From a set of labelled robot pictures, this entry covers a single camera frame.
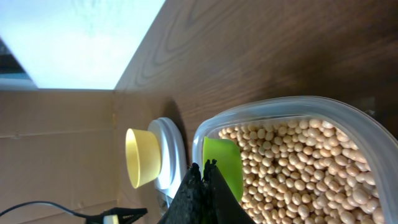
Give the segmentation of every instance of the clear plastic container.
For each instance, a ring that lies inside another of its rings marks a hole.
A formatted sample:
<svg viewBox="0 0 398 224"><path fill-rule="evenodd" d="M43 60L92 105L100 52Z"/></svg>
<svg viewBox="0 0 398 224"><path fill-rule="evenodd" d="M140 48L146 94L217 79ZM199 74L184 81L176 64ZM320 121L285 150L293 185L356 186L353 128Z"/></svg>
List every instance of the clear plastic container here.
<svg viewBox="0 0 398 224"><path fill-rule="evenodd" d="M372 170L386 223L398 223L398 142L381 124L345 103L314 96L257 101L224 111L203 122L195 133L193 161L201 166L203 138L219 138L218 131L241 123L315 117L346 133L365 155Z"/></svg>

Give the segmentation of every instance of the wooden table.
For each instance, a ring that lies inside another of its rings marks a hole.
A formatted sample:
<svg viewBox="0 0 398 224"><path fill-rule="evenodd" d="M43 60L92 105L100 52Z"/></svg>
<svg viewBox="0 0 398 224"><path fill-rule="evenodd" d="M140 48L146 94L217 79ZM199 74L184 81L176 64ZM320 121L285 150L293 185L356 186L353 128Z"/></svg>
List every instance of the wooden table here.
<svg viewBox="0 0 398 224"><path fill-rule="evenodd" d="M317 95L349 103L398 136L397 1L168 0L115 94L127 128L161 116L192 140L241 104Z"/></svg>

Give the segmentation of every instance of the black cable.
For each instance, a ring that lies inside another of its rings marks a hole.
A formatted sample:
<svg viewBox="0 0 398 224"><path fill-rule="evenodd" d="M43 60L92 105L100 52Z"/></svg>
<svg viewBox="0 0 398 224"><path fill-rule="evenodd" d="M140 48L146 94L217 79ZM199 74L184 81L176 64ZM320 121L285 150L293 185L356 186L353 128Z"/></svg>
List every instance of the black cable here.
<svg viewBox="0 0 398 224"><path fill-rule="evenodd" d="M44 204L44 205L52 205L52 206L54 206L54 207L57 207L57 208L60 208L60 209L64 210L65 212L67 212L67 213L69 213L69 214L71 214L71 215L74 215L74 216L76 216L76 217L81 217L81 218L91 218L91 217L92 217L92 215L84 215L84 214L81 214L81 213L78 213L78 212L74 212L74 211L72 211L72 210L70 210L70 209L65 208L65 207L62 206L62 205L57 204L57 203L54 203L54 202L46 202L46 201L25 202L25 203L21 203L21 204L19 204L19 205L15 205L15 206L13 206L13 207L11 207L11 208L8 208L8 209L6 209L5 211L1 212L1 213L0 213L0 217L2 217L4 214L6 214L7 212L10 212L10 211L12 211L12 210L14 210L14 209L23 207L23 206L25 206L25 205L31 205L31 204L37 204L37 203L39 203L39 204Z"/></svg>

